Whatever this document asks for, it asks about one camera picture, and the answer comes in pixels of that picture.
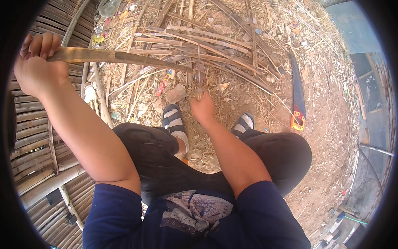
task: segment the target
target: graphic print on shirt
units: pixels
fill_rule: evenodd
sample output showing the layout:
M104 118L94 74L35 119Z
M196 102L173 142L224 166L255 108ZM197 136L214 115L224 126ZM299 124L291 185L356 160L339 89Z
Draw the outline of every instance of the graphic print on shirt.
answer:
M234 205L228 201L195 192L183 191L164 196L168 201L168 211L163 212L160 226L200 235L209 228L215 229L219 219L231 214Z

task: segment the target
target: hand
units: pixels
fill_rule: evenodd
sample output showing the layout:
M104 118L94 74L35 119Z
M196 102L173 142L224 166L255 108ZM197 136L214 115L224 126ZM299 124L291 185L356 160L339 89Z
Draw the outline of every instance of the hand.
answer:
M63 61L47 62L60 47L59 35L46 32L44 35L29 34L22 45L14 65L14 74L25 94L43 97L70 82L68 64Z
M191 108L193 117L198 121L204 128L208 123L215 121L214 117L214 103L208 92L204 92L200 101L195 98L191 99Z

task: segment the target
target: person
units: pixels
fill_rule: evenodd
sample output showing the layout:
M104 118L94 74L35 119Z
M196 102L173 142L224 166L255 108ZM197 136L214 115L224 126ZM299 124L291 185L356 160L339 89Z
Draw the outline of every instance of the person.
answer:
M111 130L76 94L68 64L46 61L59 43L58 35L28 35L14 73L96 181L83 248L310 248L283 199L311 164L301 136L257 131L249 113L229 131L205 92L191 99L192 114L222 171L201 173L174 156L189 150L177 105L164 110L163 127ZM141 201L149 205L143 221Z

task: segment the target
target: black pants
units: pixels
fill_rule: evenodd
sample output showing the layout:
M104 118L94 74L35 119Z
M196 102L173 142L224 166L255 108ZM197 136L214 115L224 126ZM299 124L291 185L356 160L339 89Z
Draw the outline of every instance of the black pants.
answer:
M213 190L233 196L222 171L205 174L175 157L179 145L166 129L123 123L113 131L133 159L145 204L185 190ZM282 196L297 186L310 168L310 146L298 134L247 130L240 139L259 155Z

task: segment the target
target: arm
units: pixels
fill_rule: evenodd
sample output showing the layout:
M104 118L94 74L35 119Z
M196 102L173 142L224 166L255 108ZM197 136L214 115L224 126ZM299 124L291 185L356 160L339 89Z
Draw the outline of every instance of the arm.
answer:
M27 36L14 66L22 91L42 102L57 133L91 177L140 195L140 179L127 149L75 92L68 64L45 60L59 45L58 35L49 32Z
M235 198L253 183L272 181L258 155L216 121L214 103L207 92L200 102L191 99L191 106L193 116L213 143L222 172L234 191Z

